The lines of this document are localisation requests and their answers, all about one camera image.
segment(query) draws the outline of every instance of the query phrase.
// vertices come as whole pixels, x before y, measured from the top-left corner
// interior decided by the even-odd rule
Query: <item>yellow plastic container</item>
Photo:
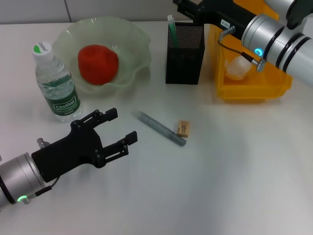
[[[234,0],[234,2],[256,15],[265,13],[278,19],[278,15],[263,0]],[[218,45],[221,31],[218,27],[210,25],[209,51],[218,97],[224,100],[275,99],[283,96],[291,88],[292,78],[270,63],[266,64],[263,72],[257,72],[256,67],[252,66],[243,80],[235,81],[228,77],[225,73],[225,64],[231,63],[239,54]],[[242,47],[241,41],[233,36],[226,36],[223,44],[259,59],[254,53]]]

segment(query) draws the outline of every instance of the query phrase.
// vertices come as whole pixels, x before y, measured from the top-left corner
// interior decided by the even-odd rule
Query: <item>glass bowl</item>
[[[70,69],[75,85],[85,93],[118,90],[128,86],[136,73],[151,64],[150,37],[132,22],[116,17],[81,20],[64,30],[53,44],[55,55]],[[78,69],[78,52],[88,45],[103,45],[119,58],[115,78],[104,85],[85,81]]]

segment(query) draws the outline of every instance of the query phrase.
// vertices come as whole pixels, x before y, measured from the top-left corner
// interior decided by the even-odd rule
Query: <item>cable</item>
[[[52,189],[52,187],[54,187],[55,184],[58,182],[59,178],[60,178],[60,177],[58,177],[58,178],[53,182],[53,184],[51,184],[50,186],[47,186],[47,187],[45,187],[45,188],[43,188],[43,189],[41,189],[41,190],[35,192],[36,197],[40,196],[41,194],[44,194],[45,192],[50,191],[50,190]]]
[[[60,177],[58,177],[58,178],[53,182],[53,184],[51,185],[51,188],[53,188],[53,186],[55,186],[55,184],[58,182],[59,178],[60,178]]]
[[[232,48],[230,48],[230,47],[227,47],[227,46],[223,45],[223,44],[220,42],[220,40],[218,40],[217,43],[218,43],[221,47],[224,47],[224,48],[227,49],[227,50],[233,51],[233,52],[238,53],[238,54],[241,55],[241,52],[240,52],[240,51],[235,50],[235,49],[232,49]]]

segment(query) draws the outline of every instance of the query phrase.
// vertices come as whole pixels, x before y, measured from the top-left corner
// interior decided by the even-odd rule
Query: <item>bottle cap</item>
[[[33,56],[36,63],[46,64],[53,60],[54,53],[50,43],[40,42],[33,47]]]

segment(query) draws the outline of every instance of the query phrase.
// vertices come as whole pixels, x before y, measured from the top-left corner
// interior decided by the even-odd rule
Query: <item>black mesh pen holder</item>
[[[168,31],[166,83],[197,85],[205,48],[204,27],[176,23],[176,30],[179,47],[174,47]]]

